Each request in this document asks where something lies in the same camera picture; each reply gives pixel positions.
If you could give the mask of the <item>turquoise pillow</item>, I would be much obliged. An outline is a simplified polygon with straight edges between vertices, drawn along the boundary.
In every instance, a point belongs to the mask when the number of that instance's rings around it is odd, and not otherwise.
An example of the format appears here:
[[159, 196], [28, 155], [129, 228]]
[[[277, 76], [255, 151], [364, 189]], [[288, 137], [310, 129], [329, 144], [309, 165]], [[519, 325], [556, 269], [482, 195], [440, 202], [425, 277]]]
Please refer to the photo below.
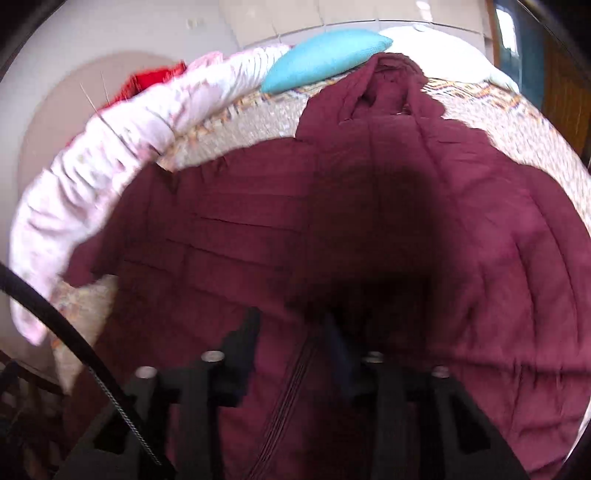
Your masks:
[[389, 37], [363, 29], [334, 30], [301, 42], [270, 68], [260, 90], [277, 94], [337, 76], [388, 50]]

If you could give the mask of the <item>white pillow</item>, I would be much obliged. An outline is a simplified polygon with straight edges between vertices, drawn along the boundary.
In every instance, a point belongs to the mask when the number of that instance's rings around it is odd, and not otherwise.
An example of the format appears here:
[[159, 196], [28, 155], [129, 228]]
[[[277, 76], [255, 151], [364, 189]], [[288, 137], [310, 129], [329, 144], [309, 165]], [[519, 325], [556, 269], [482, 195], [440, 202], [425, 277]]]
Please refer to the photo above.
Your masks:
[[519, 94], [518, 84], [465, 40], [419, 24], [380, 31], [392, 41], [388, 53], [404, 54], [429, 78], [463, 83], [491, 83]]

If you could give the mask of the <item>patterned beige quilted bedspread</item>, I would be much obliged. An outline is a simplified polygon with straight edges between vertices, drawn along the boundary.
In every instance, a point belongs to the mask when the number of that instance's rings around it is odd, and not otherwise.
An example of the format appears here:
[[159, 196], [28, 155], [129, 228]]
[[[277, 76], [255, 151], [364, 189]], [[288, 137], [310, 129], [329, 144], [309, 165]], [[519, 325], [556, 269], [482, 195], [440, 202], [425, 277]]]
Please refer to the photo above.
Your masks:
[[[201, 164], [238, 147], [291, 137], [308, 100], [327, 83], [276, 96], [246, 95], [193, 127], [159, 160], [167, 170]], [[523, 96], [495, 85], [432, 79], [425, 92], [440, 101], [448, 119], [485, 131], [514, 161], [551, 175], [565, 190], [583, 222], [590, 221], [590, 176], [568, 142]], [[89, 343], [102, 331], [116, 293], [116, 279], [104, 276], [74, 288], [60, 281], [52, 303]]]

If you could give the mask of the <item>wooden door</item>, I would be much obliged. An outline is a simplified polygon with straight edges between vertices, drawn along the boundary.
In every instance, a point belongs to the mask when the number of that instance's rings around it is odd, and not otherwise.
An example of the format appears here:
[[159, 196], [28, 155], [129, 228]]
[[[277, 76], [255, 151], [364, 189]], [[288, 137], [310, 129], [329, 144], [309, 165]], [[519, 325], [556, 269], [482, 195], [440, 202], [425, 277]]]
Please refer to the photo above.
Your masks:
[[548, 33], [544, 34], [542, 113], [589, 169], [590, 76]]

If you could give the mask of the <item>round beige headboard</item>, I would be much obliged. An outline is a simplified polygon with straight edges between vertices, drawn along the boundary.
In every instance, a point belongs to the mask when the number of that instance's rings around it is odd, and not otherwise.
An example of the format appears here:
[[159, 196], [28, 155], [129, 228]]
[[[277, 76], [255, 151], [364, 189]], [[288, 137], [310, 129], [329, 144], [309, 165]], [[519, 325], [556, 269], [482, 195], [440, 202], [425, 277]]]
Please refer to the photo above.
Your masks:
[[18, 192], [23, 193], [84, 130], [92, 108], [112, 100], [131, 75], [175, 63], [167, 56], [123, 51], [87, 62], [66, 75], [38, 104], [27, 126], [18, 156]]

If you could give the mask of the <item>blue curtain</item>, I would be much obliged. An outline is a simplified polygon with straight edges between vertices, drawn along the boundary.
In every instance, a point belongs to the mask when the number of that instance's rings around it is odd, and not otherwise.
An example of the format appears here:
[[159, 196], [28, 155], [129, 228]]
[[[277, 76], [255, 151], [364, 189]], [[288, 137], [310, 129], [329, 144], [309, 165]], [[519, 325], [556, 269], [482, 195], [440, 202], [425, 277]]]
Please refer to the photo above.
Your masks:
[[538, 110], [544, 99], [543, 29], [519, 1], [495, 1], [500, 34], [500, 69]]

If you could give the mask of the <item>pink white floral duvet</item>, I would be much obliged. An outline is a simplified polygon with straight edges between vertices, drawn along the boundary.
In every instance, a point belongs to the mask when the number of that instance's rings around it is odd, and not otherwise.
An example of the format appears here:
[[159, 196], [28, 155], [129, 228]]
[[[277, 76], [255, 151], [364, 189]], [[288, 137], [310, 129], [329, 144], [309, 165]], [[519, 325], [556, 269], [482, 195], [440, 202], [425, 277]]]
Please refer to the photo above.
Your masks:
[[190, 128], [259, 88], [290, 48], [211, 52], [180, 76], [99, 110], [25, 189], [10, 232], [9, 267], [49, 299], [74, 247], [95, 234], [125, 186]]

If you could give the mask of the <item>wall socket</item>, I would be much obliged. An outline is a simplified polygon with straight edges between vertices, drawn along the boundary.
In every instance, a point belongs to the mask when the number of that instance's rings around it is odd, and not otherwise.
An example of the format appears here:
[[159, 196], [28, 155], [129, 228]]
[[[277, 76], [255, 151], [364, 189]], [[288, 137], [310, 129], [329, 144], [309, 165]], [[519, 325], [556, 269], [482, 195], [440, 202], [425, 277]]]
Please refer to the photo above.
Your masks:
[[186, 20], [186, 27], [189, 30], [202, 28], [205, 26], [204, 18], [189, 18]]

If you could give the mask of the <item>maroon quilted puffer jacket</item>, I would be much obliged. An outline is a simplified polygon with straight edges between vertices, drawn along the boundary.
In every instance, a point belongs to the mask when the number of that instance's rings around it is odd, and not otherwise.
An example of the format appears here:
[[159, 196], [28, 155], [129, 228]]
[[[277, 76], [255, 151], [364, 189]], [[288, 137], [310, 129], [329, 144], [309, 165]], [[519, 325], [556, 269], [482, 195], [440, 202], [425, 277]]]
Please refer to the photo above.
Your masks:
[[564, 464], [590, 397], [590, 237], [562, 187], [446, 119], [421, 69], [377, 54], [308, 102], [294, 137], [169, 172], [150, 164], [72, 253], [117, 294], [95, 349], [119, 381], [215, 349], [250, 308], [229, 479], [367, 479], [332, 368], [349, 324], [403, 366], [444, 367], [528, 477]]

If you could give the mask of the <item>red pillow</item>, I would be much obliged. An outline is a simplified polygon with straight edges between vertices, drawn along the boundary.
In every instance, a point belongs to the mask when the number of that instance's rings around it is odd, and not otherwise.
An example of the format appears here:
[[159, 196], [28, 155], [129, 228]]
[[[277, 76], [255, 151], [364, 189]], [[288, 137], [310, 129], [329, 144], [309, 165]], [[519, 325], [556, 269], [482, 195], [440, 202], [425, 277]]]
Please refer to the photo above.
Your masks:
[[160, 67], [136, 72], [127, 78], [119, 91], [101, 107], [101, 110], [130, 100], [153, 85], [166, 83], [183, 74], [186, 69], [187, 65], [184, 62], [179, 62], [170, 67]]

